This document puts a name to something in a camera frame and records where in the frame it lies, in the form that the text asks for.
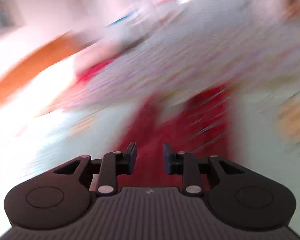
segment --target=red fabric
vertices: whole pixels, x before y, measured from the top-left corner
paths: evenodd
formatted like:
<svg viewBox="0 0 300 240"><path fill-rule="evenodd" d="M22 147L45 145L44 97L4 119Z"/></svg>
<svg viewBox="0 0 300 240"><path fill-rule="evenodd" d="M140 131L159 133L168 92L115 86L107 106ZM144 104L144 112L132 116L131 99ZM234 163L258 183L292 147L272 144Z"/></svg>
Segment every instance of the red fabric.
<svg viewBox="0 0 300 240"><path fill-rule="evenodd" d="M131 128L122 138L117 149L124 151L130 142L137 143L137 160L132 175L120 175L119 187L122 186L181 186L179 175L168 175L163 165L162 144L170 143L174 151L193 152L200 146L206 147L195 155L208 157L211 154L230 159L228 144L228 116L226 109L229 91L224 86L204 91L186 102L186 109L169 120L155 127L160 108L151 97L141 108ZM197 135L205 127L218 124L208 131Z"/></svg>
<svg viewBox="0 0 300 240"><path fill-rule="evenodd" d="M94 76L97 75L97 73L103 69L105 66L107 66L108 64L110 64L111 62L113 62L116 58L112 58L110 60L106 60L106 61L102 61L99 64L93 66L92 68L88 69L87 71L85 71L83 74L78 76L77 79L77 83L82 83L82 82L87 82L89 81L91 78L93 78Z"/></svg>

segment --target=circular pad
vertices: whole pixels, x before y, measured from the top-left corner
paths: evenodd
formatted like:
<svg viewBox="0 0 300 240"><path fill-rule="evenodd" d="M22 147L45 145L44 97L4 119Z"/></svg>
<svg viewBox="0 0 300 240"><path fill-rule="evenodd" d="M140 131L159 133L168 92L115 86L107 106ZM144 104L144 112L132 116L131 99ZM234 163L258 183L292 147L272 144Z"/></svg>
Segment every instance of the circular pad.
<svg viewBox="0 0 300 240"><path fill-rule="evenodd" d="M51 208L64 198L63 192L55 187L39 187L29 192L27 202L36 208Z"/></svg>
<svg viewBox="0 0 300 240"><path fill-rule="evenodd" d="M272 194L261 187L244 187L239 189L235 194L235 198L243 206L251 208L266 207L273 200Z"/></svg>
<svg viewBox="0 0 300 240"><path fill-rule="evenodd" d="M261 175L230 175L205 197L217 218L244 230L287 226L296 209L290 190Z"/></svg>
<svg viewBox="0 0 300 240"><path fill-rule="evenodd" d="M90 207L89 191L71 175L39 175L10 190L4 209L13 225L47 230L80 218Z"/></svg>

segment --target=blue stripe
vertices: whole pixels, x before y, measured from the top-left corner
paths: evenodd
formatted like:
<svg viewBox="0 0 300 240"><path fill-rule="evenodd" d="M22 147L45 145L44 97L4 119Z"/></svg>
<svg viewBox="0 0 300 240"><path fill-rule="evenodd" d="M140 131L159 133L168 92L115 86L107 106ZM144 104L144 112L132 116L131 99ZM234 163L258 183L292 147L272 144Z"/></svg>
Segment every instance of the blue stripe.
<svg viewBox="0 0 300 240"><path fill-rule="evenodd" d="M132 14L134 14L135 12L136 12L136 11L130 12L130 13L127 14L126 16L123 16L122 18L120 18L119 20L116 20L115 22L110 23L107 27L110 27L110 26L115 25L115 24L117 24L117 23L119 23L119 22L122 22L123 20L129 18L129 17L130 17Z"/></svg>

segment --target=ribbed surface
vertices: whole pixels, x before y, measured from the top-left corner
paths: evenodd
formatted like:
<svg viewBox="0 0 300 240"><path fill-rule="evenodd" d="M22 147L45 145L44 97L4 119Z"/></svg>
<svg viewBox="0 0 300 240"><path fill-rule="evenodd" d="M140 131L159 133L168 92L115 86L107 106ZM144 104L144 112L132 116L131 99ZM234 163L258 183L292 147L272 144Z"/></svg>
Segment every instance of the ribbed surface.
<svg viewBox="0 0 300 240"><path fill-rule="evenodd" d="M288 228L245 232L217 220L202 199L177 188L125 187L99 198L89 213L67 227L52 231L13 228L1 240L297 240Z"/></svg>

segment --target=triangular cutout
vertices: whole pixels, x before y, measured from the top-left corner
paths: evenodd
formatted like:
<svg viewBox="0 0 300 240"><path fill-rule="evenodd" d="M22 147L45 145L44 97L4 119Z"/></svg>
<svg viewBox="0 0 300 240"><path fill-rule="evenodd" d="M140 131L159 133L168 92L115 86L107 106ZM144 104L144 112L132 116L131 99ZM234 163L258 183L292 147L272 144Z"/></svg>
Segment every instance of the triangular cutout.
<svg viewBox="0 0 300 240"><path fill-rule="evenodd" d="M56 174L66 174L66 175L71 175L74 174L75 170L79 166L80 161L75 161L72 163L69 163L66 166L61 167L60 169L54 171Z"/></svg>
<svg viewBox="0 0 300 240"><path fill-rule="evenodd" d="M243 174L244 173L243 171L237 169L236 167L230 165L229 163L226 163L224 161L219 161L219 163L226 174L233 175L233 174Z"/></svg>

